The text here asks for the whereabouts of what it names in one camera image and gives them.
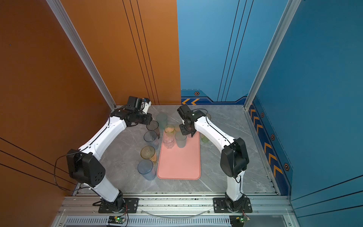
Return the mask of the tall green glass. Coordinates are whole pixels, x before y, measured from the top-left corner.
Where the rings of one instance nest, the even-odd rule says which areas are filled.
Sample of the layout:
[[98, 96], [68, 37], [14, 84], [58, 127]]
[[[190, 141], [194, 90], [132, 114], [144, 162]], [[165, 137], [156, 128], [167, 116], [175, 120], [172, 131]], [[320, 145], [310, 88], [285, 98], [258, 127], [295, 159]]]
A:
[[208, 143], [210, 140], [202, 133], [200, 133], [200, 139], [203, 143]]

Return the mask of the yellow-green short glass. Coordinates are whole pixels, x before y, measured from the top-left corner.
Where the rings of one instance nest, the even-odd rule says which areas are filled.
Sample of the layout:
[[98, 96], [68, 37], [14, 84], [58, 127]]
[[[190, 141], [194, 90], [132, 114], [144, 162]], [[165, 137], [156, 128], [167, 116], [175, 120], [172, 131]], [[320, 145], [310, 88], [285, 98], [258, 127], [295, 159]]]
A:
[[180, 132], [181, 131], [179, 124], [175, 124], [174, 127], [175, 127], [175, 131], [176, 132]]

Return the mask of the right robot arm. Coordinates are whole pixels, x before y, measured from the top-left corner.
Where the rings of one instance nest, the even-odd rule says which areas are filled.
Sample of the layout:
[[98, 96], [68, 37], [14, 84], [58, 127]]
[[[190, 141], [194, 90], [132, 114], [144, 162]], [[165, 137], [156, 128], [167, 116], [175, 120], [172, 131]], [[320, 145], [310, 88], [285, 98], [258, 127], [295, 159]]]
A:
[[227, 175], [226, 203], [229, 209], [237, 210], [246, 197], [243, 181], [250, 160], [245, 141], [223, 132], [200, 109], [191, 110], [188, 105], [182, 105], [177, 112], [182, 119], [179, 128], [183, 135], [194, 136], [200, 132], [221, 152], [220, 167]]

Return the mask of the clear short glass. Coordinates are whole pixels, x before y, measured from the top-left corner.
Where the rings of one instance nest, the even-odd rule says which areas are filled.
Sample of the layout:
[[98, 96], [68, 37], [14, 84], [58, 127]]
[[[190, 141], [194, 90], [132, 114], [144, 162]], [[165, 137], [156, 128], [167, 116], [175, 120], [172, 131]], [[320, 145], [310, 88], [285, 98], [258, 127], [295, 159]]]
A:
[[173, 148], [175, 145], [175, 135], [173, 132], [171, 133], [164, 133], [163, 134], [163, 144], [165, 145], [166, 148], [170, 149]]

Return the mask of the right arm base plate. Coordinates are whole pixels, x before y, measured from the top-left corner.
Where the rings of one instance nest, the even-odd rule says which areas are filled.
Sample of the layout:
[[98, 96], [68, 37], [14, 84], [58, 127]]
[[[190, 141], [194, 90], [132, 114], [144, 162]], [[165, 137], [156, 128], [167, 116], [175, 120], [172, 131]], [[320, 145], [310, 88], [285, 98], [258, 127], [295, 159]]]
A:
[[237, 201], [230, 198], [213, 198], [214, 213], [252, 213], [250, 199], [246, 196]]

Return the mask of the small green glass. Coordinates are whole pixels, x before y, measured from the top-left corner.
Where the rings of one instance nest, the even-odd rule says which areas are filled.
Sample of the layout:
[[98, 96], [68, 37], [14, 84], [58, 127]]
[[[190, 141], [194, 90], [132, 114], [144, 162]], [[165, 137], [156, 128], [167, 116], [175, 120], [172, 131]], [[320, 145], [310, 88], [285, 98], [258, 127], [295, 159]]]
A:
[[166, 133], [167, 135], [175, 135], [175, 126], [172, 124], [167, 124], [164, 127], [164, 133]]

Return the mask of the smoky grey glass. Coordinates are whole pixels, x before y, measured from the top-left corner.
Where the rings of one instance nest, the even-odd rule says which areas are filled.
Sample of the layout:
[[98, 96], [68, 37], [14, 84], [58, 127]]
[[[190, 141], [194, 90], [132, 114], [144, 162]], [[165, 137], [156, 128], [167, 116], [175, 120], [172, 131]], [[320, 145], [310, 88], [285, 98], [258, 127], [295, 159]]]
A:
[[152, 120], [149, 125], [146, 126], [149, 131], [154, 131], [157, 134], [157, 138], [160, 139], [160, 129], [158, 121]]

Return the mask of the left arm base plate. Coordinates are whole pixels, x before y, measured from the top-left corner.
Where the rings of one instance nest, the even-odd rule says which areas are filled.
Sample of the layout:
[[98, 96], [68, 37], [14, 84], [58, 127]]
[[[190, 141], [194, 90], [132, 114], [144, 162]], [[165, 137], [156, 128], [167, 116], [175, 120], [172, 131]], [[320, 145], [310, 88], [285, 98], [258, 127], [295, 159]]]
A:
[[114, 202], [101, 200], [98, 213], [125, 213], [133, 214], [137, 212], [139, 198], [119, 198]]

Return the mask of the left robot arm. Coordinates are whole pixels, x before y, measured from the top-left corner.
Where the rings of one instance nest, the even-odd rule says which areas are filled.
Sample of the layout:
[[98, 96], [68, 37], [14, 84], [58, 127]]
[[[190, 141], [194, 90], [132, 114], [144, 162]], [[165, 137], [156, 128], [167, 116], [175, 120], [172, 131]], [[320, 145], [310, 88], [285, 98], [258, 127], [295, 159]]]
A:
[[113, 140], [126, 128], [150, 124], [152, 114], [148, 109], [151, 105], [149, 98], [130, 96], [126, 105], [114, 109], [105, 125], [88, 142], [78, 150], [71, 149], [67, 153], [70, 177], [89, 186], [105, 202], [118, 200], [122, 193], [107, 179], [100, 159]]

